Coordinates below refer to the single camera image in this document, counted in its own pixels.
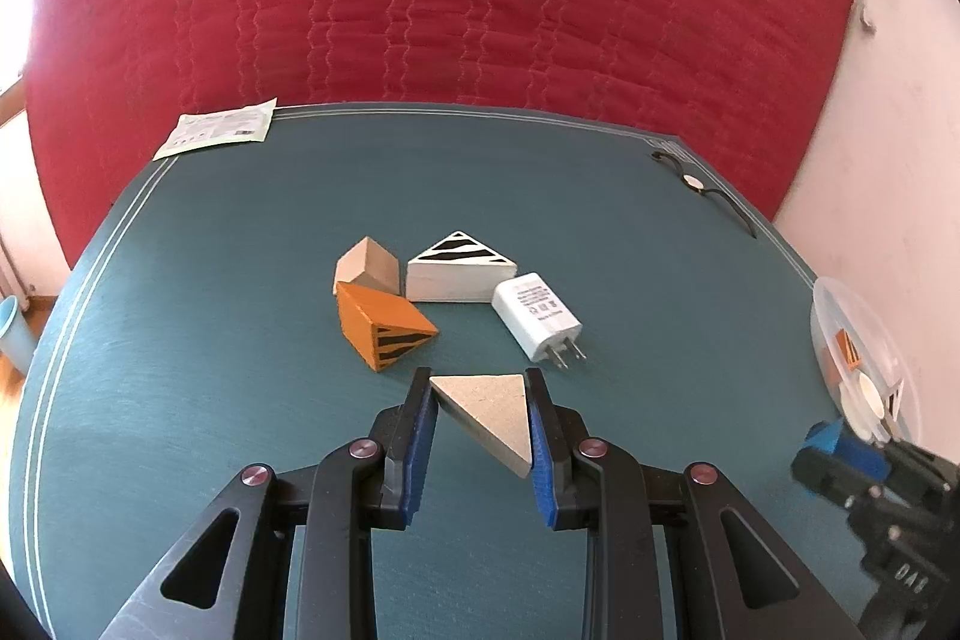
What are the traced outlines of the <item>white usb charger plug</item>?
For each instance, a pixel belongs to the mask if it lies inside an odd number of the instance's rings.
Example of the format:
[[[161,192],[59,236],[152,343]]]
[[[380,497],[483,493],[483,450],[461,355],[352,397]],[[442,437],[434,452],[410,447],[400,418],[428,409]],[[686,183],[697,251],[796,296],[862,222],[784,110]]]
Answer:
[[[583,324],[537,273],[501,281],[491,307],[530,362],[550,360],[566,369],[565,354],[586,360],[578,346]]]

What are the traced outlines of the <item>large beige wooden wedge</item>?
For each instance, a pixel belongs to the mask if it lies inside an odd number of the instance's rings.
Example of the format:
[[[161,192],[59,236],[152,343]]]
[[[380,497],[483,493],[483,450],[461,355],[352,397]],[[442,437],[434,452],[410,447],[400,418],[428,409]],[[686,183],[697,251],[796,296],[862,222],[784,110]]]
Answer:
[[[512,474],[532,470],[526,379],[509,375],[433,375],[439,404]]]

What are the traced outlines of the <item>white zebra striped wedge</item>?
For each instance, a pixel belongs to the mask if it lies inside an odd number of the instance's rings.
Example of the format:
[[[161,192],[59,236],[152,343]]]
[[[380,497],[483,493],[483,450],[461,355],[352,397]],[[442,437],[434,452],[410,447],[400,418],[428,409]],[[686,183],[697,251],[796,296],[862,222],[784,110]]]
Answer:
[[[462,230],[434,242],[407,263],[405,296],[428,304],[489,304],[517,265]]]

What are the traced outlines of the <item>clear plastic basin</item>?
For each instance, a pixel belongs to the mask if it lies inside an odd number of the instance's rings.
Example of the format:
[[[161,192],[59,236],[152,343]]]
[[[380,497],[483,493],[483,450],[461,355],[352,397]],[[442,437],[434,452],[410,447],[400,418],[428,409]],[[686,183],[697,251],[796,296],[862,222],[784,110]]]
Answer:
[[[857,370],[872,378],[880,395],[885,398],[890,386],[900,378],[905,380],[900,411],[900,424],[905,431],[903,440],[918,443],[923,434],[923,421],[916,388],[900,349],[864,299],[840,280],[820,276],[812,289],[811,340],[823,383],[841,413],[839,384],[848,370],[835,342],[839,328],[850,331],[862,357],[862,365]]]

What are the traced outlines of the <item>red quilted blanket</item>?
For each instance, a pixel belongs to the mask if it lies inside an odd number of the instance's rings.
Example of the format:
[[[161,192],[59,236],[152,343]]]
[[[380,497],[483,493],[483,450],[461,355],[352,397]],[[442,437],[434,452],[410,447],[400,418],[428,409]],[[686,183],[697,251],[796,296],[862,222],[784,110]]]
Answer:
[[[76,259],[185,112],[277,99],[546,110],[677,135],[761,213],[853,0],[36,0],[26,112]]]

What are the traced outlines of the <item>white paper leaflet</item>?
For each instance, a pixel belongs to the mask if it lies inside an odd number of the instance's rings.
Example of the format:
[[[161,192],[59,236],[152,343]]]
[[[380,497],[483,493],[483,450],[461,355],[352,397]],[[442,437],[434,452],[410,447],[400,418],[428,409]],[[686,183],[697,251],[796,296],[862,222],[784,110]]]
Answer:
[[[277,99],[208,113],[181,113],[153,159],[172,158],[213,146],[262,143],[274,121]]]

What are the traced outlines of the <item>large orange wedge block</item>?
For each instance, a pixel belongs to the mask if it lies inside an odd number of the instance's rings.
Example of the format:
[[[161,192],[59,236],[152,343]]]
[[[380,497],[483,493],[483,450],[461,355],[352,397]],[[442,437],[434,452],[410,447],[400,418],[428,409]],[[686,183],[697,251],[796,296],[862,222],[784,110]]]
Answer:
[[[854,370],[859,369],[862,365],[862,357],[857,351],[856,343],[851,338],[850,331],[839,328],[835,333],[835,342],[846,370],[854,372]]]

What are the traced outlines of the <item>orange striped wedge block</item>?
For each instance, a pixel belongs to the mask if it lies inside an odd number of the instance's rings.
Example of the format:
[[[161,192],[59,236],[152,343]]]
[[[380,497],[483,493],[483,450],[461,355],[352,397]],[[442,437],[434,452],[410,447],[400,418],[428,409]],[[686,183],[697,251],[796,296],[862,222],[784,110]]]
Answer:
[[[358,284],[337,286],[340,330],[374,372],[425,346],[439,330],[407,299]]]

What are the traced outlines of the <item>blue wedge block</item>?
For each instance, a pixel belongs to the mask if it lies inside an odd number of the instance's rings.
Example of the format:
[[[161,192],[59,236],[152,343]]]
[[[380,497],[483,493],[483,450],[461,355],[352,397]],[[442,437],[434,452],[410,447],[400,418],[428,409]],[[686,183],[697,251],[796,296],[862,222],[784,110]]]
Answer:
[[[890,474],[890,464],[884,454],[874,445],[861,440],[844,419],[815,424],[807,432],[804,448],[815,448],[832,455],[874,482],[885,482]]]

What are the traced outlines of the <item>tall white zebra wedge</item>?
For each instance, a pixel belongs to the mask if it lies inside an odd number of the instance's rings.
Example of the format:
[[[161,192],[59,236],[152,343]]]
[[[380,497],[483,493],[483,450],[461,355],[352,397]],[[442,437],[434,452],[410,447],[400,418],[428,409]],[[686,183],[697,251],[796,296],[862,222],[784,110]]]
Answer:
[[[905,380],[900,378],[900,380],[890,386],[889,393],[887,393],[884,399],[884,425],[885,429],[889,431],[889,436],[892,440],[903,440],[903,438],[905,438],[905,431],[903,431],[903,427],[901,427],[900,424],[903,390],[905,390]]]

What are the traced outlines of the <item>small beige wooden wedge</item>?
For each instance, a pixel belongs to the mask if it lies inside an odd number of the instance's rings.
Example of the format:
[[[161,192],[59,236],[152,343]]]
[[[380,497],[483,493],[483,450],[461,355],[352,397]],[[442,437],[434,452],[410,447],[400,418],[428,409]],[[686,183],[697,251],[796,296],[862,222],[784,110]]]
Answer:
[[[358,284],[398,296],[400,263],[394,253],[366,236],[338,259],[332,292],[337,292],[340,283]]]

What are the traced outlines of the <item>light blue waste bin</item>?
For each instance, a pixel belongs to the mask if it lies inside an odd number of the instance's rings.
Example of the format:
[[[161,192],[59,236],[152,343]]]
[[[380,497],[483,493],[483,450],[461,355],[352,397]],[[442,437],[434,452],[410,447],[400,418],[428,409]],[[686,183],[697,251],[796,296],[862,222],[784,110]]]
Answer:
[[[16,296],[0,302],[0,351],[23,377],[29,374],[37,339]]]

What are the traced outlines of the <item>white ceramic bowl with saucer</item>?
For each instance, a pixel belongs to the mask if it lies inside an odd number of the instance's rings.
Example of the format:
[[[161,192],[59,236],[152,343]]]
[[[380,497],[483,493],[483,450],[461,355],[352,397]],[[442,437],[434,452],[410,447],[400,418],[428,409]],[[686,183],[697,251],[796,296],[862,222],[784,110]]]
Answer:
[[[844,372],[839,384],[839,409],[862,442],[889,442],[890,409],[877,385],[862,370]]]

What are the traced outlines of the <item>teal table mat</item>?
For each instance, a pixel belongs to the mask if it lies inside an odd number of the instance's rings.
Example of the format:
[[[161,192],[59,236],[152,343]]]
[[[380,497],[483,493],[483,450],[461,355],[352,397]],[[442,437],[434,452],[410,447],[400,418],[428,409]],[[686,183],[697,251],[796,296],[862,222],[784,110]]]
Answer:
[[[145,167],[37,347],[14,637],[929,637],[905,385],[679,140],[280,112]]]

